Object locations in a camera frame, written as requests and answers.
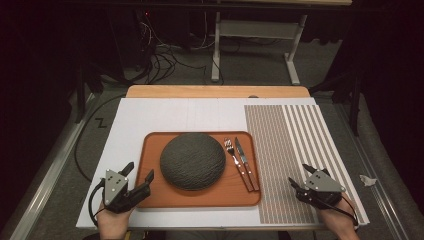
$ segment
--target gray floor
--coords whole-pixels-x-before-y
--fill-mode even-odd
[[[252,42],[236,42],[226,40],[221,49],[221,73],[223,82],[212,83],[211,51],[208,49],[185,52],[172,48],[173,54],[180,63],[176,64],[174,72],[168,78],[156,84],[223,84],[223,85],[290,85],[287,69],[283,61],[283,49],[288,49],[288,42],[274,44],[269,40],[249,39]],[[311,87],[321,82],[337,52],[340,43],[319,45],[318,42],[301,43],[295,57],[295,65],[301,84]],[[164,54],[169,49],[159,48]],[[135,73],[128,69],[129,76]],[[118,99],[126,92],[125,87],[114,84],[105,84],[105,91],[89,101],[89,106],[97,110],[90,119],[89,112],[85,118],[86,127],[73,123],[73,117],[65,127],[61,137],[48,159],[41,167],[33,184],[22,199],[20,207],[10,219],[8,226],[1,234],[1,239],[9,239],[21,221],[28,204],[44,180],[44,176],[63,154],[64,146],[75,149],[75,140],[78,140],[76,156],[86,175],[92,177],[97,166],[104,143],[112,125]],[[336,147],[345,162],[348,172],[358,190],[371,224],[362,227],[359,235],[362,239],[420,239],[424,236],[423,216],[417,210],[406,187],[399,178],[396,169],[390,162],[386,151],[379,141],[378,133],[372,124],[366,108],[366,102],[361,99],[359,114],[359,137],[353,136],[347,126],[347,105],[335,105],[329,98],[331,93],[319,93],[316,101],[319,103]],[[75,131],[81,131],[80,139],[75,138]],[[95,231],[75,228],[75,224],[87,194],[89,182],[78,172],[74,154],[68,152],[66,159],[62,159],[63,170],[51,194],[47,194],[48,201],[41,208],[35,225],[29,231],[28,239],[81,239]],[[377,178],[373,187],[364,187],[359,175],[368,175]],[[292,239],[313,239],[312,232],[290,232]],[[318,239],[334,239],[328,231],[318,231]]]

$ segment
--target table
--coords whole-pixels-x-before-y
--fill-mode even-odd
[[[275,112],[283,111],[288,113],[287,116],[290,115],[289,118],[298,118],[299,121],[292,121],[287,116],[272,118],[271,115]],[[259,205],[137,209],[131,216],[129,227],[218,230],[307,230],[323,228],[312,208],[296,200],[294,190],[286,181],[287,176],[296,179],[305,178],[305,173],[298,169],[298,166],[301,166],[299,158],[304,158],[301,160],[302,162],[315,163],[316,166],[321,166],[320,161],[313,159],[312,155],[315,154],[325,159],[324,165],[328,166],[332,176],[349,189],[348,195],[355,200],[358,208],[360,224],[367,224],[369,220],[346,169],[339,159],[337,150],[334,148],[323,118],[320,114],[314,114],[315,111],[320,113],[314,99],[309,97],[308,91],[304,87],[133,86],[128,90],[127,98],[121,101],[93,179],[102,177],[108,168],[118,171],[130,161],[133,161],[135,169],[138,169],[144,137],[151,132],[247,131],[255,140],[258,165],[261,166],[259,175],[262,176],[263,197]],[[301,118],[300,115],[303,114],[309,120]],[[312,134],[315,140],[311,141],[317,142],[308,149],[309,146],[305,147],[302,143],[294,142],[290,140],[290,137],[287,138],[288,132],[281,132],[281,129],[278,129],[280,125],[277,129],[269,125],[262,127],[255,125],[255,122],[263,121],[262,117],[271,117],[268,119],[276,120],[279,123],[287,121],[291,124],[288,130],[292,137],[302,135],[305,142],[310,142],[306,131],[311,133],[315,131],[317,134]],[[300,129],[300,131],[296,130],[300,126],[295,126],[296,124],[314,125],[314,122],[317,124],[316,129],[312,127],[305,130]],[[280,145],[284,146],[284,149],[279,149],[274,143],[284,141],[282,138],[286,138],[286,142],[281,142]],[[326,139],[325,143],[321,144],[317,140],[318,138]],[[290,150],[290,153],[288,153],[287,146],[291,144],[293,144],[292,149],[294,151]],[[265,152],[279,155],[267,159],[269,156],[264,153],[264,146],[273,147],[272,151]],[[322,155],[326,152],[323,150],[324,148],[331,151],[329,153],[331,156],[328,159]],[[135,174],[134,171],[130,173],[129,179],[135,179]],[[92,183],[88,194],[91,193],[96,184],[97,182]],[[133,187],[134,183],[130,182],[129,189]],[[94,203],[100,200],[101,197],[98,194]],[[88,216],[87,200],[81,210],[77,227],[93,227]]]
[[[351,5],[351,0],[238,0],[236,2],[256,2],[256,3],[289,3],[303,5],[333,5],[347,6]],[[289,53],[284,54],[284,60],[289,72],[292,85],[300,85],[299,77],[293,63],[294,55],[299,45],[305,27],[307,15],[301,15],[297,23],[281,22],[259,22],[246,20],[223,20],[220,12],[216,13],[215,22],[215,45],[212,63],[212,81],[218,82],[220,79],[220,50],[219,40],[221,36],[236,37],[259,37],[270,39],[285,39],[292,41],[292,47]]]

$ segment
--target fork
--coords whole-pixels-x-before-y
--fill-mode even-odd
[[[233,144],[231,143],[231,140],[229,138],[224,138],[224,145],[225,145],[225,148],[227,149],[227,152],[231,155],[231,157],[233,157],[234,163],[236,164],[236,167],[241,175],[241,178],[244,181],[244,184],[247,187],[247,190],[249,192],[253,191],[253,186],[246,175],[244,167],[241,166],[240,162],[236,158],[234,147],[233,147]]]

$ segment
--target knife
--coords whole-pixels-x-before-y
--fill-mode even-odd
[[[243,162],[244,167],[246,168],[246,171],[248,173],[248,176],[250,178],[250,181],[252,182],[253,189],[255,191],[258,191],[259,190],[258,182],[256,181],[256,178],[253,175],[252,169],[250,169],[249,163],[247,162],[247,158],[244,155],[243,148],[241,147],[240,142],[238,141],[237,137],[236,137],[236,141],[235,142],[236,142],[237,152],[239,153],[240,158],[241,158],[241,161]]]

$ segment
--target striped mat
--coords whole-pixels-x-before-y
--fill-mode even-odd
[[[327,168],[354,200],[355,189],[318,105],[246,105],[245,113],[259,162],[261,223],[319,223],[315,210],[296,199],[288,181],[291,177],[301,184],[309,176],[302,163]],[[362,214],[357,214],[361,223]]]

